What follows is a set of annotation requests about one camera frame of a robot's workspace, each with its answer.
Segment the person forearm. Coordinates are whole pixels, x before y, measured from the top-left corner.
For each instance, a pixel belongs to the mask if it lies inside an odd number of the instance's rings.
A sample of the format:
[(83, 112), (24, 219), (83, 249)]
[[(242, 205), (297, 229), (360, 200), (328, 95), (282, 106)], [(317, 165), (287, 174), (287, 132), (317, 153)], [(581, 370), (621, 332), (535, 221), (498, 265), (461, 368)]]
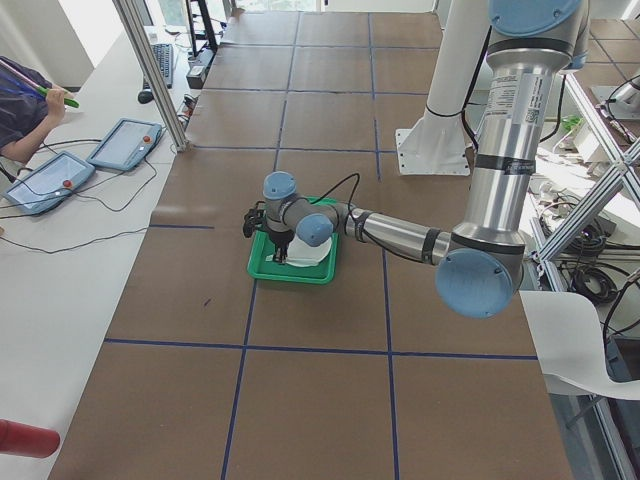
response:
[(1, 156), (26, 164), (65, 116), (67, 91), (55, 85), (44, 99), (1, 95)]

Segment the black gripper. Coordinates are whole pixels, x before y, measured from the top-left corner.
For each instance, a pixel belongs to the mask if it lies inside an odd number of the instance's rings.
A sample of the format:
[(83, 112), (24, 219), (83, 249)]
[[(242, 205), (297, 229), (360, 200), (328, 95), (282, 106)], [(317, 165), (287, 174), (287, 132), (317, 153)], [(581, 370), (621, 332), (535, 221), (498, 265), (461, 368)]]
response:
[(276, 231), (271, 228), (267, 228), (266, 232), (275, 247), (273, 260), (278, 264), (285, 264), (288, 246), (294, 239), (294, 232), (292, 230)]

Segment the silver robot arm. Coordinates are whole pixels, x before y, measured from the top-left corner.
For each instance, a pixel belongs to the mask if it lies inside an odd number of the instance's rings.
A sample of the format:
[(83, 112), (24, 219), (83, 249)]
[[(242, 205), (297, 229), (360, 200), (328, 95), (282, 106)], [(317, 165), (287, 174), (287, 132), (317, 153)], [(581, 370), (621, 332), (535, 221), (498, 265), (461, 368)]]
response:
[(299, 194), (282, 171), (243, 232), (267, 233), (284, 262), (300, 239), (317, 247), (341, 233), (436, 267), (436, 290), (453, 311), (488, 318), (522, 280), (519, 222), (554, 77), (580, 69), (588, 50), (585, 1), (455, 1), (449, 10), (423, 115), (396, 133), (404, 175), (467, 175), (463, 220), (451, 231)]

